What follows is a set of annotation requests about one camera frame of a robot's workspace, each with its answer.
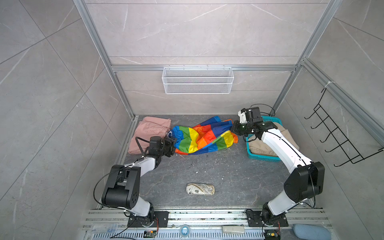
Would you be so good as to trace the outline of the pink shorts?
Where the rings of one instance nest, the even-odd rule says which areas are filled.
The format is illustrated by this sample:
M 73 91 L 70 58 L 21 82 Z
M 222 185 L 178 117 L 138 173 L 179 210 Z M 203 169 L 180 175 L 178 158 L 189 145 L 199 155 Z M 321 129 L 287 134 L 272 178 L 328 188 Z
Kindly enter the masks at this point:
M 136 142 L 136 137 L 142 138 L 149 141 L 151 137 L 159 136 L 164 138 L 167 133 L 171 130 L 171 119 L 163 119 L 156 117 L 144 117 L 139 122 L 134 135 L 131 139 L 128 153 L 129 154 L 140 154 L 140 148 Z

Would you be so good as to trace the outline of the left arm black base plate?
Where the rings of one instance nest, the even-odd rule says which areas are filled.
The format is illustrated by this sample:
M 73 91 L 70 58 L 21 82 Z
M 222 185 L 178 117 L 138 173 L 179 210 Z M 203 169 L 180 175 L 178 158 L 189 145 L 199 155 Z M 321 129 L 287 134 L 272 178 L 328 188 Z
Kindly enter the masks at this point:
M 128 216 L 128 227 L 129 228 L 154 228 L 159 226 L 160 228 L 166 228 L 169 221 L 169 212 L 167 211 L 156 211 L 150 212 L 148 217 L 138 217 L 130 213 Z

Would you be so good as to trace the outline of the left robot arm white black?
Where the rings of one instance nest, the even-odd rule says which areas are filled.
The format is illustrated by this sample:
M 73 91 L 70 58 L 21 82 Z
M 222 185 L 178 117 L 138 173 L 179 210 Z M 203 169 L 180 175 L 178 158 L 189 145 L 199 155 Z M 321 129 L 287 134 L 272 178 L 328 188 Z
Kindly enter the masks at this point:
M 114 165 L 111 168 L 101 205 L 107 208 L 129 212 L 143 227 L 150 227 L 155 221 L 153 204 L 140 197 L 140 180 L 143 175 L 156 169 L 162 157 L 171 157 L 176 151 L 177 139 L 154 136 L 150 140 L 135 137 L 142 157 L 131 165 Z

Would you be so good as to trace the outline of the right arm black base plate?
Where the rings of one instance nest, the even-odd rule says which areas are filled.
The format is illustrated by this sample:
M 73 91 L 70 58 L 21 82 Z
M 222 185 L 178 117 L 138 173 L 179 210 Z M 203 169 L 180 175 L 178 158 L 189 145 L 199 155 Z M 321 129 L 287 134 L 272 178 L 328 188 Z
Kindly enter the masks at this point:
M 288 227 L 288 221 L 285 214 L 273 215 L 268 210 L 254 211 L 245 210 L 249 227 Z

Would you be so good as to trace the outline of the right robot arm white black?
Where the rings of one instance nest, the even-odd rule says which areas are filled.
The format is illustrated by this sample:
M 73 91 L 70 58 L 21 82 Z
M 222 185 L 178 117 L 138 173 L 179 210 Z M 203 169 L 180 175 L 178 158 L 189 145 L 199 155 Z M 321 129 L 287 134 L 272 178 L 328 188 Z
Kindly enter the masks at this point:
M 254 135 L 267 144 L 289 170 L 284 189 L 263 205 L 261 220 L 273 226 L 292 208 L 308 199 L 315 199 L 324 189 L 325 167 L 313 162 L 297 150 L 273 122 L 241 123 L 234 121 L 231 131 L 238 136 Z

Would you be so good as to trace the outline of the rainbow striped shorts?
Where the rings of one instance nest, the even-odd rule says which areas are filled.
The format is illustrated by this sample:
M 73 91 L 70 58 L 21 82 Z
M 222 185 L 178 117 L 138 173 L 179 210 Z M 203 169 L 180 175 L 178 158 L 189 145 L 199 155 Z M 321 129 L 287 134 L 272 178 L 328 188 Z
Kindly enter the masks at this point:
M 176 139 L 176 153 L 201 155 L 227 149 L 238 143 L 238 136 L 231 132 L 232 126 L 231 119 L 222 121 L 215 116 L 193 128 L 175 126 L 169 136 Z

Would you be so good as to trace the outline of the teal plastic basket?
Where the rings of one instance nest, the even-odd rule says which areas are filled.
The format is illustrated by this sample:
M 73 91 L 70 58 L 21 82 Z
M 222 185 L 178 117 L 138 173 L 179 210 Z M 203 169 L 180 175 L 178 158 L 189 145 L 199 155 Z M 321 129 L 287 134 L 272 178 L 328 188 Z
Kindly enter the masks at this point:
M 263 118 L 264 122 L 273 122 L 274 124 L 278 123 L 281 126 L 283 125 L 282 121 L 279 118 L 268 117 L 268 116 L 262 116 L 262 118 Z M 278 158 L 278 157 L 253 154 L 251 152 L 251 149 L 250 149 L 250 143 L 248 143 L 249 138 L 252 138 L 252 137 L 253 137 L 253 135 L 250 135 L 248 138 L 246 138 L 247 153 L 248 153 L 249 159 L 251 159 L 251 160 L 267 161 L 267 162 L 280 162 L 281 161 L 280 158 Z

